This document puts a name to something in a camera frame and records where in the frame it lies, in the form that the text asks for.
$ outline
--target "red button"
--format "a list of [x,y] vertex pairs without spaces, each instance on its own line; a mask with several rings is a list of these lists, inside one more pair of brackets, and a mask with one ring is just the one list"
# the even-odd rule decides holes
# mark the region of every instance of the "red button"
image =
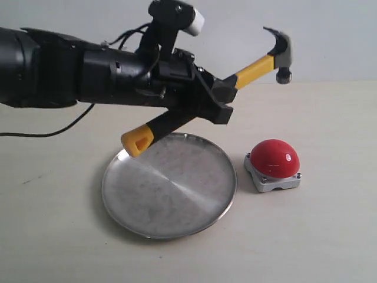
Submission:
[[300,168],[299,156],[282,140],[265,140],[250,153],[250,161],[260,173],[272,178],[288,178]]

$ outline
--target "background wall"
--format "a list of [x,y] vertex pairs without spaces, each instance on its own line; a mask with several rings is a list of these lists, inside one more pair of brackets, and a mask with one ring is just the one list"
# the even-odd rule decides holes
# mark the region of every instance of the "background wall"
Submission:
[[[151,0],[1,0],[0,26],[34,27],[110,41],[150,21]],[[197,64],[226,77],[269,51],[275,39],[262,27],[281,29],[294,44],[294,81],[377,79],[375,0],[190,0],[206,18],[203,32],[180,34],[177,46]],[[130,41],[134,49],[139,37]],[[258,83],[273,83],[275,75]]]

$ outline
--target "metal plate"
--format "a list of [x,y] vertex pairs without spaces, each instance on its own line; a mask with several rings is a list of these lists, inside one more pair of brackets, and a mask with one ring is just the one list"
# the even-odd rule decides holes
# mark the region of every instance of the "metal plate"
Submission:
[[124,150],[102,183],[108,213],[141,236],[174,239],[200,232],[232,205],[236,171],[212,142],[173,133],[136,158]]

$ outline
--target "table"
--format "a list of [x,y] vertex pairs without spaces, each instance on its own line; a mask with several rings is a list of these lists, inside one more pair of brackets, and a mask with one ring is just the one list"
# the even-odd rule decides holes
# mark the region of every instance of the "table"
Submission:
[[[376,282],[376,89],[254,84],[238,93],[227,126],[181,128],[227,152],[239,187],[220,221],[176,241],[130,234],[101,201],[121,134],[162,109],[97,105],[60,136],[1,137],[0,282]],[[1,106],[0,131],[54,131],[86,107]],[[254,188],[244,155],[271,138],[297,150],[299,188]]]

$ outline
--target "hammer head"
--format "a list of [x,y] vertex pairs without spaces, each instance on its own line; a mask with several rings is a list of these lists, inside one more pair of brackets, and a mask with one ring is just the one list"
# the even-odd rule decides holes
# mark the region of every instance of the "hammer head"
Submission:
[[269,55],[274,56],[275,68],[279,69],[276,74],[276,81],[279,84],[288,84],[292,80],[292,73],[289,70],[292,65],[290,38],[281,31],[266,27],[264,27],[264,29],[271,32],[276,38],[274,48],[268,53]]

